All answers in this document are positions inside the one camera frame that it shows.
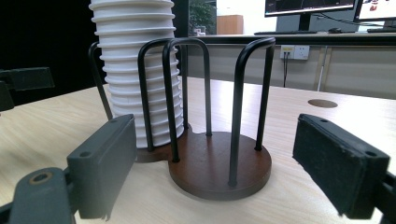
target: white ribbed cup stack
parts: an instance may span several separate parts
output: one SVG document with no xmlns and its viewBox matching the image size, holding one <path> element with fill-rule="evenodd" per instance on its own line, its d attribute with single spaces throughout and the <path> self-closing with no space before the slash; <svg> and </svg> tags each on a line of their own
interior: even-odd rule
<svg viewBox="0 0 396 224">
<path fill-rule="evenodd" d="M 145 123 L 137 70 L 137 54 L 150 40 L 174 37 L 171 0 L 92 0 L 92 21 L 105 62 L 106 82 L 115 117 L 134 114 L 137 147 L 147 147 Z M 163 84 L 163 48 L 146 54 L 148 104 L 154 146 L 170 142 L 169 123 Z M 171 54 L 172 86 L 177 137 L 183 134 L 183 118 L 178 86 L 176 51 Z"/>
</svg>

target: round wooden base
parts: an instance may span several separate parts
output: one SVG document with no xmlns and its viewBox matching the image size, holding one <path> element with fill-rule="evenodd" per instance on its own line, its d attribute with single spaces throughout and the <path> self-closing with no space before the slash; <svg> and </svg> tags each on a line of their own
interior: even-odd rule
<svg viewBox="0 0 396 224">
<path fill-rule="evenodd" d="M 237 185 L 228 185 L 231 133 L 193 133 L 189 128 L 177 139 L 180 162 L 172 162 L 170 144 L 154 152 L 139 151 L 138 161 L 168 160 L 169 173 L 188 193 L 209 200 L 236 200 L 259 191 L 271 174 L 271 156 L 256 141 L 240 135 Z"/>
</svg>

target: computer monitor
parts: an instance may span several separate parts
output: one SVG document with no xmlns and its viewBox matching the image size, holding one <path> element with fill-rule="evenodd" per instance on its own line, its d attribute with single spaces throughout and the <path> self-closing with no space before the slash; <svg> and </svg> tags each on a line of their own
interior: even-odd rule
<svg viewBox="0 0 396 224">
<path fill-rule="evenodd" d="M 300 15 L 299 30 L 307 31 L 312 13 L 352 10 L 354 5 L 355 0 L 265 0 L 264 16 Z"/>
<path fill-rule="evenodd" d="M 396 21 L 396 0 L 359 0 L 354 21 Z"/>
</svg>

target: wooden table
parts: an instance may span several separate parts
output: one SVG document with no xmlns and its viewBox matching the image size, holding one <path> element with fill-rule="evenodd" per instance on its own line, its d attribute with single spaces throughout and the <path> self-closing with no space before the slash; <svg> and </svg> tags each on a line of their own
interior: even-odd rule
<svg viewBox="0 0 396 224">
<path fill-rule="evenodd" d="M 204 132 L 204 82 L 189 78 L 189 118 Z M 214 131 L 231 131 L 233 83 L 212 80 Z M 241 134 L 255 138 L 261 86 L 246 84 Z M 307 103 L 336 102 L 336 108 Z M 172 180 L 165 161 L 135 163 L 107 223 L 378 223 L 337 216 L 310 176 L 291 157 L 301 113 L 328 119 L 396 156 L 396 101 L 272 87 L 263 144 L 273 160 L 271 177 L 258 193 L 231 202 L 191 196 Z M 77 91 L 1 113 L 0 204 L 12 200 L 17 182 L 34 170 L 66 167 L 66 156 L 106 122 L 97 89 Z M 389 170 L 396 170 L 391 161 Z M 78 223 L 104 223 L 79 220 Z"/>
</svg>

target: power outlet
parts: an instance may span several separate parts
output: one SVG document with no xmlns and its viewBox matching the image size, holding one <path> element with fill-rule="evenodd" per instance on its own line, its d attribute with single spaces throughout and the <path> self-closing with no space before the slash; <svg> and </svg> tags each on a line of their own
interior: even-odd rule
<svg viewBox="0 0 396 224">
<path fill-rule="evenodd" d="M 287 55 L 288 59 L 294 58 L 294 45 L 282 45 L 280 46 L 280 58 L 285 59 Z"/>
<path fill-rule="evenodd" d="M 294 59 L 295 60 L 308 60 L 309 46 L 297 45 L 294 47 Z"/>
</svg>

